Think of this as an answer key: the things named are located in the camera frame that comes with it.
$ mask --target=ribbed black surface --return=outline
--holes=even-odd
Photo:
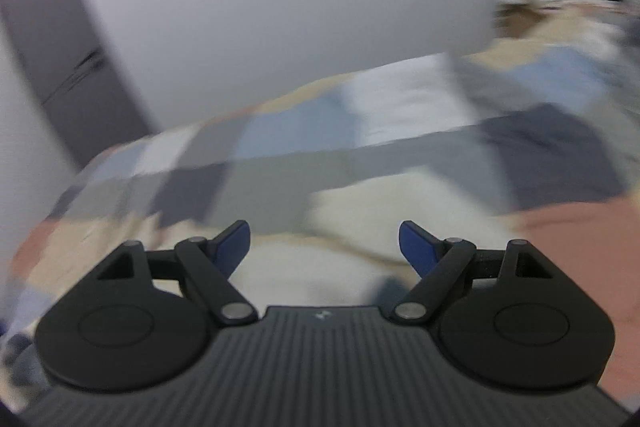
[[[22,417],[34,427],[613,427],[627,417],[594,387],[555,396],[483,387],[424,330],[375,308],[326,311],[272,308],[223,331],[170,382],[128,395],[55,388]]]

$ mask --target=small logo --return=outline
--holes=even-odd
[[[325,319],[328,319],[332,315],[333,315],[332,312],[330,312],[329,310],[322,310],[320,313],[316,313],[316,319],[320,319],[321,321],[324,321]]]

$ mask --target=gray door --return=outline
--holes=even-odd
[[[81,166],[150,133],[82,0],[0,0],[0,7],[35,96]]]

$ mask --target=bed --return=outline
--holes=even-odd
[[[612,317],[601,386],[639,394],[640,42],[633,21],[587,12],[101,153],[12,261],[2,399],[19,409],[33,396],[37,319],[122,241],[172,248],[236,219],[252,249],[231,280],[262,311],[410,287],[405,219],[481,248],[529,239]]]

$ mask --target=gray fabric patch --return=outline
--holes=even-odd
[[[159,226],[170,227],[185,219],[203,221],[214,204],[228,169],[225,163],[198,169],[177,169],[150,206],[150,214],[160,212]]]
[[[284,111],[254,115],[238,140],[233,158],[353,149],[356,120],[334,89]]]
[[[62,195],[56,201],[56,204],[53,206],[52,211],[47,216],[47,219],[59,219],[66,214],[71,203],[74,202],[76,196],[82,191],[83,187],[69,187],[65,190]]]
[[[630,18],[629,15],[624,13],[613,13],[604,10],[597,10],[590,15],[590,18],[596,19],[599,22],[604,22],[605,24],[618,26],[626,32],[632,31],[635,26],[635,21],[638,20]]]
[[[89,179],[91,179],[91,176],[94,175],[94,172],[98,169],[98,167],[100,167],[100,165],[105,162],[105,160],[109,156],[110,155],[106,152],[98,154],[93,160],[89,162],[89,164],[84,169],[78,172],[74,179],[74,185],[86,185]]]
[[[145,148],[146,141],[142,140],[111,153],[95,169],[89,178],[89,183],[97,184],[114,178],[130,178]]]
[[[455,78],[481,120],[527,110],[542,102],[531,90],[498,71],[466,60],[451,59]]]
[[[238,116],[204,126],[178,159],[177,168],[204,167],[230,160],[249,118]]]
[[[629,43],[620,46],[620,54],[607,71],[613,97],[640,125],[640,47]]]
[[[640,409],[640,394],[633,394],[631,396],[627,396],[622,400],[619,400],[622,407],[624,407],[629,412],[636,412]]]
[[[631,20],[623,19],[623,21],[624,23],[618,25],[624,27],[629,44],[640,46],[640,18],[634,17]]]
[[[65,218],[92,219],[116,216],[126,198],[128,187],[129,180],[117,179],[87,185],[69,205]]]
[[[501,158],[518,210],[569,201],[603,201],[624,191],[595,132],[543,104],[481,123]]]
[[[10,370],[10,382],[18,387],[34,385],[41,391],[51,387],[40,364],[35,345],[31,344],[18,355]]]
[[[20,332],[13,335],[6,341],[6,344],[4,344],[2,350],[2,365],[13,365],[20,353],[31,346],[31,344],[33,344],[33,341],[24,333]]]
[[[225,228],[245,219],[254,233],[303,232],[313,192],[357,181],[347,153],[295,153],[233,163],[206,224]]]
[[[483,203],[494,215],[513,210],[499,158],[476,126],[349,151],[359,179],[427,166]]]
[[[124,217],[133,213],[141,217],[149,216],[154,199],[169,180],[169,177],[170,174],[168,172],[157,172],[156,174],[146,174],[132,178],[129,182],[126,200],[118,210],[118,215]]]
[[[603,140],[626,187],[634,187],[640,178],[640,126],[609,96],[592,103],[581,118]]]

